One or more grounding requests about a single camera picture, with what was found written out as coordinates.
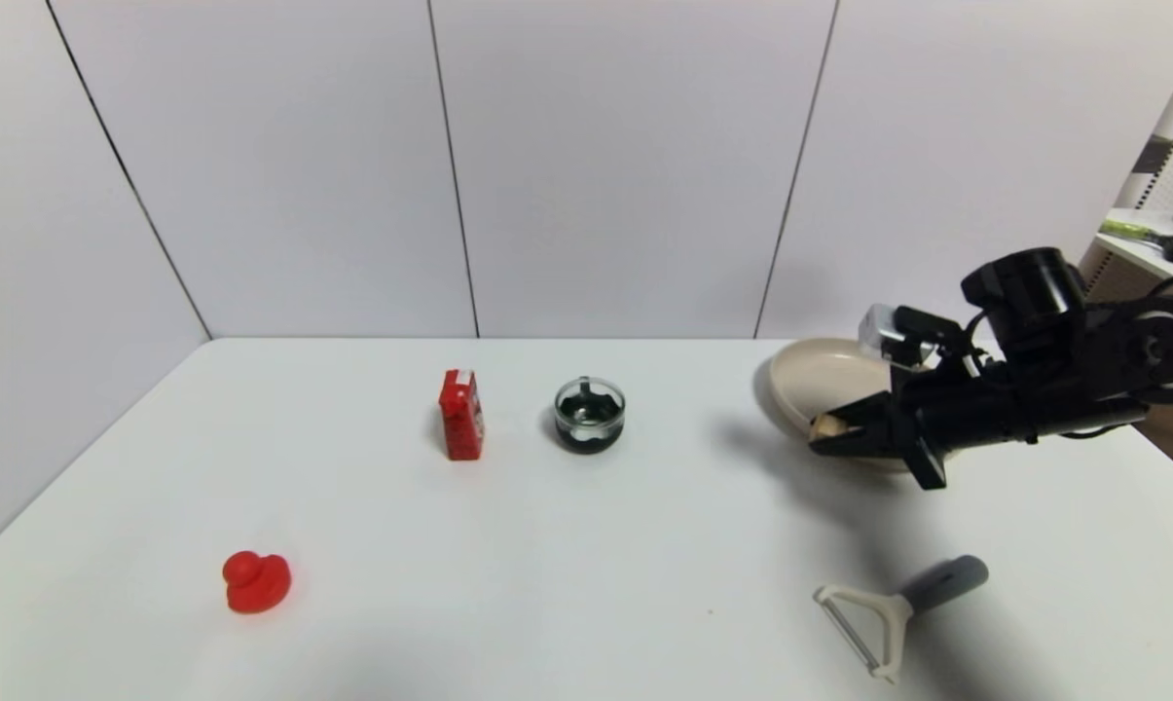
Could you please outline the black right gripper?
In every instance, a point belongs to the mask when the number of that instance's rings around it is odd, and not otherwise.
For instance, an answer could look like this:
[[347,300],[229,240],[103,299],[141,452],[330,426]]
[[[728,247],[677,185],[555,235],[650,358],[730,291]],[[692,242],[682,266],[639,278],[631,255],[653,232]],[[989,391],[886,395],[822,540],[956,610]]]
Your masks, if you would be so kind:
[[[948,454],[1035,442],[1035,422],[1013,387],[970,377],[963,368],[915,372],[894,365],[890,377],[891,394],[874,393],[812,418],[812,452],[845,460],[901,457],[921,488],[940,490],[947,485]],[[890,444],[893,435],[899,452]]]

